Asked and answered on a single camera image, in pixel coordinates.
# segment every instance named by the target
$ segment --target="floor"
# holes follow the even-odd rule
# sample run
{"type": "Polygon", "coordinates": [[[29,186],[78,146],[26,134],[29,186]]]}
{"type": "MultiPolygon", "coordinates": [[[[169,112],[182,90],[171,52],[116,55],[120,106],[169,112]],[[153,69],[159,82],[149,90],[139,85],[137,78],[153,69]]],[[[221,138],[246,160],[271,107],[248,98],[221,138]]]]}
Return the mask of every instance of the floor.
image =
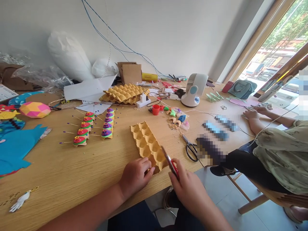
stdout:
{"type": "MultiPolygon", "coordinates": [[[[203,182],[210,198],[222,211],[223,215],[235,231],[308,230],[308,221],[300,225],[293,223],[285,215],[283,209],[272,201],[267,201],[254,210],[249,211],[244,215],[240,215],[237,209],[248,201],[226,176],[214,176],[209,168],[200,169],[196,174],[203,182]]],[[[250,199],[254,199],[260,195],[257,188],[244,175],[241,175],[236,182],[250,199]]],[[[167,189],[164,189],[146,199],[146,202],[152,211],[163,206],[163,198],[166,191],[167,189]]],[[[169,211],[158,210],[156,215],[162,227],[174,223],[174,217],[169,211]]],[[[98,230],[107,230],[107,222],[102,224],[98,230]]]]}

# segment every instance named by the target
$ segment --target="teal bag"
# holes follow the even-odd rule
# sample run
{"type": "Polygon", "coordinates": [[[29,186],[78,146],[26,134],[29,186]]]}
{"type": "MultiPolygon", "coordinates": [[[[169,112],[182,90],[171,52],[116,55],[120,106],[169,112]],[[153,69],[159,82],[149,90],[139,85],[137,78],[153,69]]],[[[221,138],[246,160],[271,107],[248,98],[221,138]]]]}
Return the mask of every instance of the teal bag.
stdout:
{"type": "Polygon", "coordinates": [[[255,91],[257,84],[249,80],[236,80],[228,93],[238,97],[239,99],[248,99],[248,97],[255,91]]]}

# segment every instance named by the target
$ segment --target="desk fan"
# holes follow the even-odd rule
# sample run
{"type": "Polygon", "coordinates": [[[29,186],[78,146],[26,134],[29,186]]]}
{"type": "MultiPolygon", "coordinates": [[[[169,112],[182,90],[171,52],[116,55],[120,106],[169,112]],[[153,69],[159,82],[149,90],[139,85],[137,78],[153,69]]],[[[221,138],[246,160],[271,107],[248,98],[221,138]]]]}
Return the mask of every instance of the desk fan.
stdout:
{"type": "Polygon", "coordinates": [[[205,74],[191,74],[187,82],[186,94],[181,98],[181,103],[184,106],[196,107],[199,105],[199,97],[203,94],[208,77],[205,74]]]}

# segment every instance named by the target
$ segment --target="hand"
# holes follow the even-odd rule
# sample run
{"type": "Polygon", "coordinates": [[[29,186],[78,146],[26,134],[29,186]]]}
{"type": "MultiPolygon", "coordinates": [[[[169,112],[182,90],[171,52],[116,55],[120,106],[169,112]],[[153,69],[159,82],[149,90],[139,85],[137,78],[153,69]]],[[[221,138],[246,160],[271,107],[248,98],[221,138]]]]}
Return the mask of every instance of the hand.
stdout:
{"type": "Polygon", "coordinates": [[[125,166],[119,181],[125,200],[142,190],[148,184],[155,170],[155,167],[151,168],[151,166],[152,163],[147,157],[136,159],[125,166]]]}
{"type": "Polygon", "coordinates": [[[247,109],[247,111],[244,111],[243,114],[247,117],[247,119],[260,119],[260,116],[255,110],[247,109]]]}
{"type": "Polygon", "coordinates": [[[180,178],[178,181],[176,176],[169,172],[176,195],[185,208],[200,219],[204,213],[203,208],[206,207],[205,203],[210,200],[210,197],[196,174],[187,171],[178,159],[173,161],[176,163],[180,178]]]}
{"type": "Polygon", "coordinates": [[[269,110],[266,107],[254,107],[254,110],[262,115],[267,115],[269,113],[269,110]]]}

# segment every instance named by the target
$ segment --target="red bottle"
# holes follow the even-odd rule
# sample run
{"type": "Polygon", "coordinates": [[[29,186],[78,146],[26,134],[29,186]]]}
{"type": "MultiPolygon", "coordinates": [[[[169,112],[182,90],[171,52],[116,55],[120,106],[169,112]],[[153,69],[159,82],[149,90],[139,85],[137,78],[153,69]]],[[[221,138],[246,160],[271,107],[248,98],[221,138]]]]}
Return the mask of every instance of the red bottle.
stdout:
{"type": "Polygon", "coordinates": [[[228,83],[225,85],[225,87],[221,90],[223,93],[227,93],[230,88],[233,86],[233,82],[232,81],[228,81],[228,83]]]}

